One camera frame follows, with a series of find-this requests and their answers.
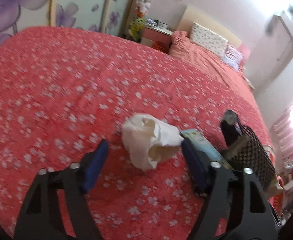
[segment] pink pillow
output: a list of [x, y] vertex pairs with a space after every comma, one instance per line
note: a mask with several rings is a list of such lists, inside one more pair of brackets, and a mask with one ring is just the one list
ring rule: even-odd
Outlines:
[[239, 64], [240, 66], [243, 67], [251, 55], [251, 50], [247, 46], [245, 46], [243, 43], [236, 50], [243, 54], [243, 60]]

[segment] mesh basket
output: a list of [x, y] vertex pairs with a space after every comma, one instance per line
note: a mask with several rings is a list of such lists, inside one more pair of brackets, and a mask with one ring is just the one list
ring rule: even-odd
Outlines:
[[244, 168], [251, 168], [265, 190], [276, 176], [275, 168], [254, 131], [250, 127], [243, 125], [239, 118], [237, 118], [237, 123], [242, 134], [248, 136], [248, 142], [228, 162], [238, 171], [243, 171]]

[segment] beige headboard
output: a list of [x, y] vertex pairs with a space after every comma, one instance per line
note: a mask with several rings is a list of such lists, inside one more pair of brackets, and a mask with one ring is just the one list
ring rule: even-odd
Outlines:
[[227, 28], [193, 6], [188, 6], [186, 8], [176, 30], [187, 31], [189, 33], [193, 23], [200, 24], [203, 27], [221, 35], [222, 37], [226, 38], [235, 48], [238, 48], [242, 44], [242, 41]]

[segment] white wall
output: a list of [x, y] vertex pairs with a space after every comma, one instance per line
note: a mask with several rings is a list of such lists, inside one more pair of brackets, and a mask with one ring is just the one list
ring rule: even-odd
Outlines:
[[293, 59], [283, 72], [257, 97], [265, 124], [271, 127], [293, 104]]
[[205, 11], [253, 49], [272, 15], [285, 9], [287, 0], [153, 0], [149, 17], [161, 18], [175, 28], [189, 4]]

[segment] bed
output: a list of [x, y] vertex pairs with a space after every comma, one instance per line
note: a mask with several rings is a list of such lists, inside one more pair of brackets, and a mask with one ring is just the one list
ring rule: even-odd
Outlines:
[[240, 52], [247, 54], [248, 49], [237, 36], [193, 6], [188, 6], [186, 8], [178, 24], [177, 31], [174, 32], [172, 36], [172, 45], [169, 54], [223, 83], [260, 112], [251, 91], [252, 89], [245, 78], [243, 66], [240, 68], [240, 71], [237, 72], [228, 64], [222, 62], [221, 59], [212, 52], [191, 43], [189, 35], [194, 22], [226, 38], [234, 48], [240, 48]]
[[41, 168], [64, 169], [106, 138], [109, 157], [86, 197], [103, 237], [186, 239], [202, 200], [192, 191], [181, 152], [143, 172], [130, 162], [120, 127], [132, 114], [148, 113], [181, 130], [197, 128], [221, 149], [219, 123], [229, 108], [263, 144], [270, 143], [258, 109], [179, 59], [90, 31], [20, 32], [0, 47], [1, 226], [13, 235], [28, 186]]

